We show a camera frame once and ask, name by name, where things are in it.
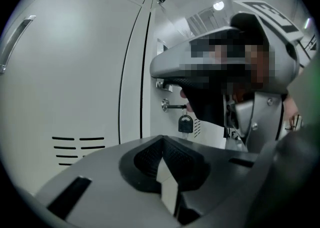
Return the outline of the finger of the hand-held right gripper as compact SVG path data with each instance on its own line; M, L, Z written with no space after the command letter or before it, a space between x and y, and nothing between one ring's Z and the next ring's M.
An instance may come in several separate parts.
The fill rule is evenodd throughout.
M205 82L181 79L180 87L195 116L214 125L224 125L224 99L221 92Z
M150 75L185 94L232 95L269 91L269 42L262 30L223 27L157 55Z

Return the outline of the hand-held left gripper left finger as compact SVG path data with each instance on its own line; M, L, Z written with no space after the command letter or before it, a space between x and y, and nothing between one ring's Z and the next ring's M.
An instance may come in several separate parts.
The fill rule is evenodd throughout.
M35 197L72 228L180 228L157 181L162 140L152 136L87 154Z

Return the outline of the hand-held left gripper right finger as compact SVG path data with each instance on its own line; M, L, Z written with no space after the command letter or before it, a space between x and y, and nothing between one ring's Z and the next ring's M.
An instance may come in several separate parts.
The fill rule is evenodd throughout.
M247 228L258 154L163 136L162 155L177 182L176 215L162 228Z

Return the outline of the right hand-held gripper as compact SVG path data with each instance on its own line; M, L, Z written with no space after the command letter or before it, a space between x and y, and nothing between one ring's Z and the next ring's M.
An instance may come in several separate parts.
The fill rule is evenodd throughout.
M264 49L254 43L246 46L254 82L262 83L262 88L252 88L229 101L227 120L248 151L261 151L264 144L280 137L287 87L300 70L296 45L304 35L286 15L263 0L234 3L240 7L230 25L264 42Z

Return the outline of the black padlock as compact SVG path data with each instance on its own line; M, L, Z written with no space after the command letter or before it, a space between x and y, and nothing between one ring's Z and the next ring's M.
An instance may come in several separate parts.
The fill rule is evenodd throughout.
M191 116L188 115L186 105L167 105L166 110L181 109L185 111L182 116L178 119L178 131L181 133L190 134L193 132L194 124Z

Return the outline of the white locker door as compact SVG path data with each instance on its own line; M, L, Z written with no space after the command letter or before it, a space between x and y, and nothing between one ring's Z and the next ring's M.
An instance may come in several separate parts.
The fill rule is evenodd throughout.
M156 79L150 75L152 60L165 50L190 38L192 32L184 17L173 11L157 7L150 14L146 40L146 52L143 68L143 86L141 100L141 119L143 137L167 135L187 139L210 147L224 149L226 138L220 126L200 121L195 114L186 109L168 109L163 111L162 103L168 100L170 105L186 105L187 100L180 96L181 88L171 86L170 90L157 87ZM193 132L178 131L179 118L187 114L193 119Z

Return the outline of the grey metal locker cabinet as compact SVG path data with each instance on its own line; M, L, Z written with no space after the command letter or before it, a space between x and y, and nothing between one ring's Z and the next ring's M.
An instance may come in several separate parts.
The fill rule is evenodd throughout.
M223 1L224 8L213 4ZM142 91L152 10L192 35L228 24L232 0L21 0L0 37L0 156L35 193L84 156L144 138Z

